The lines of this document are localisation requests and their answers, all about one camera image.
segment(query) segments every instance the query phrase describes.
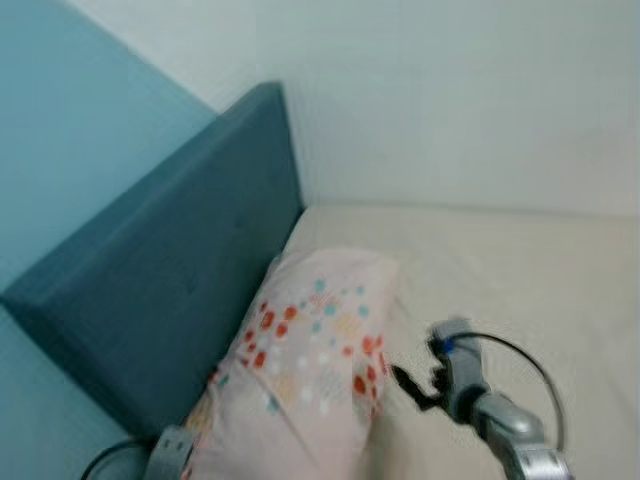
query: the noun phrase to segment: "blue headboard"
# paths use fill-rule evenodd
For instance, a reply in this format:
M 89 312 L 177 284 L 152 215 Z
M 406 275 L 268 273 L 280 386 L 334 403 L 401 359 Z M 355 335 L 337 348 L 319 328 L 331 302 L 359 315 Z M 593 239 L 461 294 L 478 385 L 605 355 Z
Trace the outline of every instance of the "blue headboard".
M 183 420 L 302 211 L 282 90 L 256 87 L 2 295 L 131 433 Z

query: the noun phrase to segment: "black cable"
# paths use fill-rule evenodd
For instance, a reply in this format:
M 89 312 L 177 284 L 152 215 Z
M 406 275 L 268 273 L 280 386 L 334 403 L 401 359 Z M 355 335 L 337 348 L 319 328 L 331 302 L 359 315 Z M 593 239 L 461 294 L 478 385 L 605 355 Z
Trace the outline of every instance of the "black cable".
M 158 437 L 149 437 L 149 438 L 137 438 L 133 440 L 124 440 L 122 442 L 116 443 L 115 445 L 110 446 L 109 448 L 105 448 L 101 451 L 91 463 L 87 465 L 85 468 L 82 477 L 80 480 L 89 480 L 91 473 L 95 470 L 100 462 L 105 460 L 107 457 L 110 457 L 114 453 L 120 452 L 122 450 L 126 450 L 128 448 L 140 447 L 145 448 L 147 450 L 152 450 L 155 444 L 158 442 Z
M 565 427 L 566 427 L 564 408 L 562 407 L 562 401 L 560 400 L 560 394 L 558 393 L 558 389 L 554 385 L 553 380 L 551 380 L 551 377 L 546 372 L 546 370 L 542 367 L 542 365 L 540 365 L 540 363 L 538 363 L 538 361 L 535 358 L 533 358 L 531 355 L 525 352 L 522 348 L 518 347 L 517 345 L 503 338 L 497 337 L 495 335 L 491 335 L 489 333 L 480 333 L 480 332 L 456 333 L 454 335 L 449 336 L 445 340 L 445 344 L 447 342 L 455 342 L 456 340 L 460 340 L 462 338 L 474 338 L 474 337 L 491 340 L 505 347 L 508 347 L 516 351 L 520 355 L 522 355 L 524 358 L 526 358 L 529 361 L 529 363 L 531 363 L 531 365 L 535 367 L 535 369 L 538 371 L 538 373 L 542 377 L 542 380 L 544 381 L 545 385 L 547 386 L 547 389 L 549 390 L 549 394 L 551 396 L 551 400 L 553 402 L 553 408 L 555 409 L 555 412 L 556 412 L 556 422 L 558 424 L 557 425 L 558 440 L 557 440 L 556 448 L 558 449 L 558 452 L 562 453 L 565 447 Z
M 442 406 L 442 395 L 427 395 L 422 388 L 415 382 L 409 372 L 397 365 L 391 365 L 391 374 L 396 379 L 398 385 L 404 392 L 409 395 L 421 412 L 426 412 L 433 407 Z

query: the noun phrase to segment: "black wire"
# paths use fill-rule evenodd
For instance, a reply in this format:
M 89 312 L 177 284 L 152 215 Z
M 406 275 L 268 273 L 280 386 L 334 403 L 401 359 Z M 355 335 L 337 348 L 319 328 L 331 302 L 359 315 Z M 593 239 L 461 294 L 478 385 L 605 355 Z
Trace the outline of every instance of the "black wire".
M 531 365 L 535 367 L 535 369 L 538 371 L 538 373 L 542 377 L 542 380 L 544 381 L 545 385 L 547 386 L 547 389 L 549 390 L 549 394 L 551 396 L 551 400 L 553 401 L 553 408 L 555 409 L 555 412 L 556 412 L 556 422 L 558 427 L 558 439 L 557 439 L 556 448 L 558 449 L 558 452 L 562 453 L 565 447 L 565 428 L 566 428 L 564 408 L 562 407 L 562 401 L 560 400 L 560 394 L 558 393 L 558 389 L 554 385 L 553 380 L 551 380 L 551 377 L 549 376 L 549 374 L 545 371 L 542 365 L 540 365 L 540 363 L 538 363 L 538 361 L 535 358 L 533 358 L 531 355 L 525 352 L 522 348 L 518 347 L 517 345 L 514 345 L 513 343 L 503 338 L 497 337 L 495 335 L 491 335 L 489 333 L 480 333 L 480 332 L 456 333 L 454 335 L 449 336 L 445 340 L 445 343 L 454 342 L 462 338 L 473 338 L 473 337 L 492 340 L 501 345 L 504 345 L 505 347 L 509 347 L 510 349 L 518 352 L 520 355 L 526 358 L 529 361 L 529 363 L 531 363 Z
M 158 442 L 158 437 L 149 437 L 149 438 L 137 438 L 133 440 L 124 440 L 122 442 L 116 443 L 115 445 L 110 446 L 109 448 L 105 448 L 101 451 L 91 463 L 87 465 L 85 468 L 82 477 L 80 480 L 89 480 L 91 473 L 95 470 L 99 463 L 105 460 L 107 457 L 110 457 L 114 453 L 120 452 L 122 450 L 126 450 L 128 448 L 140 447 L 148 450 L 152 450 L 155 444 Z

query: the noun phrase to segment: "white bed sheet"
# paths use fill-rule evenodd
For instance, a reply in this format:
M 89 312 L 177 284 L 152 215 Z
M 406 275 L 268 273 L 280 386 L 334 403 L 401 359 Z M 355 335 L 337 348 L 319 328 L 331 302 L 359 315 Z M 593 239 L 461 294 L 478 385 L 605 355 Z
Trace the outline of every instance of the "white bed sheet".
M 309 208 L 287 248 L 357 246 L 400 262 L 388 354 L 427 385 L 426 331 L 452 314 L 522 345 L 550 371 L 568 416 L 576 478 L 638 477 L 638 234 L 632 218 L 413 207 Z M 544 385 L 483 343 L 494 388 L 536 412 L 555 441 Z M 359 478 L 499 479 L 468 427 L 416 412 L 391 382 Z

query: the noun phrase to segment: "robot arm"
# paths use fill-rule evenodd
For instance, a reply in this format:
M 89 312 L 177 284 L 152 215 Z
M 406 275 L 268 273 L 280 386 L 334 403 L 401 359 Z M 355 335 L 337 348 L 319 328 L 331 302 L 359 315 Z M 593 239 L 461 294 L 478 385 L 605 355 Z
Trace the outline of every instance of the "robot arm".
M 434 372 L 439 395 L 429 397 L 400 367 L 393 374 L 420 410 L 441 407 L 458 424 L 470 425 L 502 464 L 509 480 L 570 480 L 559 451 L 545 445 L 542 422 L 506 396 L 492 392 L 482 374 L 482 351 L 476 338 L 449 339 L 471 332 L 465 319 L 436 326 L 428 342 L 440 361 Z

